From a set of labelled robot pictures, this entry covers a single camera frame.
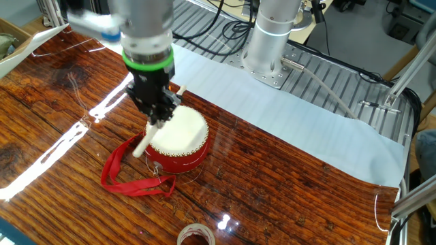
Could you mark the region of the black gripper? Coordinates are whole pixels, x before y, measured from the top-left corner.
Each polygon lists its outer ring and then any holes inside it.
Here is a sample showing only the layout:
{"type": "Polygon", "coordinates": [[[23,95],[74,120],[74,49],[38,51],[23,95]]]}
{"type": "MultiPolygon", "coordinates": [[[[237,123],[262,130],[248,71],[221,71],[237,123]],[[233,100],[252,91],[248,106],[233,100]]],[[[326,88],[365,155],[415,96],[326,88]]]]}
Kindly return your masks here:
{"type": "Polygon", "coordinates": [[[165,90],[169,89],[170,80],[175,75],[175,68],[169,66],[155,71],[140,71],[128,67],[128,70],[133,75],[134,81],[126,88],[126,93],[152,125],[157,123],[157,127],[162,128],[173,117],[173,111],[183,100],[181,95],[169,96],[165,93],[165,90]],[[159,102],[158,107],[148,102],[159,102]]]}

